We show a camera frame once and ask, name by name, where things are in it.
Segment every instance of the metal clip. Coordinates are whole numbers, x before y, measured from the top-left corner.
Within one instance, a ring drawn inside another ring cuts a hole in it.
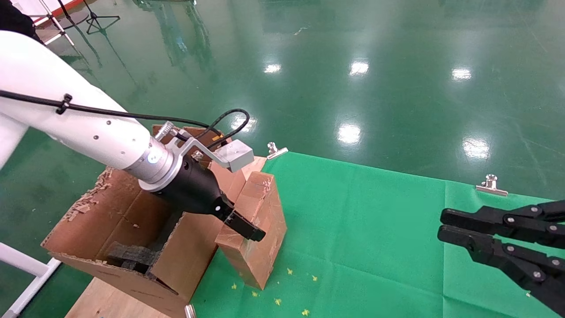
[[[278,149],[275,143],[273,142],[268,143],[267,147],[269,147],[269,155],[267,156],[267,160],[274,159],[280,156],[281,154],[288,152],[288,149],[286,147],[283,149]]]
[[[196,311],[191,304],[184,307],[184,313],[186,314],[186,318],[196,318]]]
[[[483,181],[480,186],[476,185],[475,189],[477,189],[478,191],[487,192],[487,193],[490,193],[490,194],[508,196],[508,191],[504,191],[504,190],[500,190],[500,189],[496,188],[496,180],[497,179],[498,179],[497,176],[495,176],[494,174],[487,174],[486,175],[486,181]]]

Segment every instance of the open cardboard box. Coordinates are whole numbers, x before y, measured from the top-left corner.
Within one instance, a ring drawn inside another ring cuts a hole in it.
[[[197,134],[198,129],[190,128],[189,132]],[[232,174],[214,163],[211,170],[220,188],[236,201],[245,184],[243,172]],[[140,189],[136,178],[108,168],[41,245],[52,257],[98,277],[172,318],[184,318],[184,306],[217,249],[214,240],[223,225],[219,219],[182,214],[145,274],[114,266],[106,256],[114,242],[150,246],[163,235],[167,221],[176,220],[171,217],[174,213],[165,201]]]

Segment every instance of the wooden board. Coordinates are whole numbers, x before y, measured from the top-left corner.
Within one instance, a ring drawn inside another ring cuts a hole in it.
[[[94,278],[65,318],[169,318],[126,293]]]

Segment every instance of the person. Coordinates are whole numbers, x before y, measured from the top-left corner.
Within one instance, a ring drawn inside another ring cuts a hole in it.
[[[43,44],[37,36],[33,20],[14,7],[10,0],[0,0],[0,30],[21,33]]]

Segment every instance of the tripod stand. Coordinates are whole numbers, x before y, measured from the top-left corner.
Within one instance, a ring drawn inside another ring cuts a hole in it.
[[[86,5],[86,8],[88,9],[88,11],[90,12],[90,17],[86,20],[86,23],[88,23],[88,29],[86,29],[86,33],[87,34],[92,34],[92,33],[96,33],[96,32],[100,32],[106,28],[108,28],[109,26],[111,26],[112,24],[118,22],[118,20],[120,19],[119,15],[97,15],[96,13],[94,13],[92,11],[92,9],[90,8],[90,6],[88,5],[88,3],[86,2],[86,0],[82,0],[84,2],[84,4]],[[107,25],[105,28],[102,28],[102,26],[100,25],[100,22],[98,22],[98,19],[103,19],[103,18],[114,18],[115,20],[110,23],[109,25]],[[94,32],[90,32],[90,28],[94,27],[96,29],[98,29],[97,31]]]

